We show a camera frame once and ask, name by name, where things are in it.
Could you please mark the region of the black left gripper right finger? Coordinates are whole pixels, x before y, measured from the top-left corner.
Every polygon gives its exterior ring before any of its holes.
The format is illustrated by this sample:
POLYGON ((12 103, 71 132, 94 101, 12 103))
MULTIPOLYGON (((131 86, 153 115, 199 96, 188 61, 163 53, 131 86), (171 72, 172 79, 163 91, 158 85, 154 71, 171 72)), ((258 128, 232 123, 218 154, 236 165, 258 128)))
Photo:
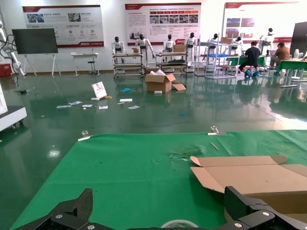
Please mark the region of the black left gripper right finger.
POLYGON ((307 224, 277 212, 265 201, 240 194, 234 187, 224 190, 224 209, 233 220, 218 230, 305 230, 307 224))

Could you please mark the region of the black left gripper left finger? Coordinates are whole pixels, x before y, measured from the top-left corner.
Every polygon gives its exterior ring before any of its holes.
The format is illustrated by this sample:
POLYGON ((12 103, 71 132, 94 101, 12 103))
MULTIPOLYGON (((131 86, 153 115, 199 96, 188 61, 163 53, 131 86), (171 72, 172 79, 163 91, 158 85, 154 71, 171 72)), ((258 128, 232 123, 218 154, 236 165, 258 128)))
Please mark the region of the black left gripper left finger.
POLYGON ((90 222, 93 212, 93 190, 85 189, 76 199, 58 203, 48 214, 18 227, 19 230, 104 230, 90 222))

